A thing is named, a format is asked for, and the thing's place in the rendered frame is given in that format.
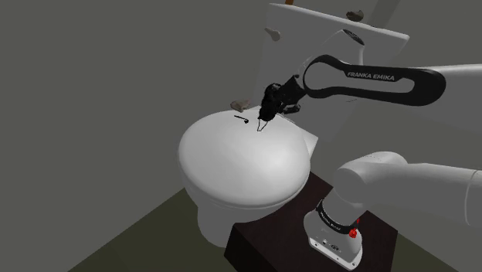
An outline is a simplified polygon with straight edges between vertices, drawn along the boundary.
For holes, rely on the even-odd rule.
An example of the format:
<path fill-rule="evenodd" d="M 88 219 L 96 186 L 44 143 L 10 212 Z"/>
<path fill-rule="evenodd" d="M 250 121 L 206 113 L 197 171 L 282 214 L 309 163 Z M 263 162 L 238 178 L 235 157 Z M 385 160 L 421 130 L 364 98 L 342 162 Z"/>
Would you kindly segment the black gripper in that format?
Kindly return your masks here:
<path fill-rule="evenodd" d="M 285 114 L 287 112 L 287 105 L 282 101 L 282 98 L 283 86 L 281 84 L 272 83 L 266 87 L 261 101 L 256 131 L 263 131 L 276 114 Z"/>

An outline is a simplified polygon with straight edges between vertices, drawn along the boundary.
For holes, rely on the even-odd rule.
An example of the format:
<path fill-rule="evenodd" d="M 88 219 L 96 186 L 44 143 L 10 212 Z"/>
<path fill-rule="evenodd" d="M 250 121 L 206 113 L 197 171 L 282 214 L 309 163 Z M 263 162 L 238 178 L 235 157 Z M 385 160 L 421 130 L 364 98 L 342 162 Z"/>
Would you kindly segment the white toilet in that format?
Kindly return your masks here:
<path fill-rule="evenodd" d="M 269 4 L 265 29 L 251 108 L 196 121 L 178 147 L 183 184 L 197 205 L 199 229 L 218 247 L 226 246 L 235 223 L 267 216 L 302 190 L 316 144 L 331 141 L 357 104 L 343 96 L 304 97 L 298 113 L 277 115 L 258 132 L 265 88 L 286 82 L 313 55 L 384 66 L 409 41 L 400 32 L 279 3 Z"/>

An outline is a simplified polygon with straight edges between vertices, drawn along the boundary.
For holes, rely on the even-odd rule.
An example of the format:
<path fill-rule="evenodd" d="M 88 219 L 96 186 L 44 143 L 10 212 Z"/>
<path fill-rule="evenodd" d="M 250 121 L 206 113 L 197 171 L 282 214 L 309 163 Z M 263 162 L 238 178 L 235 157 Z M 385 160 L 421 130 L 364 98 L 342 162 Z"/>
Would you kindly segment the dark robot stand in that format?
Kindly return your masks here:
<path fill-rule="evenodd" d="M 309 245 L 303 219 L 332 186 L 311 173 L 276 212 L 233 225 L 224 257 L 237 272 L 350 272 Z M 370 212 L 361 216 L 361 263 L 352 272 L 391 272 L 398 231 Z"/>

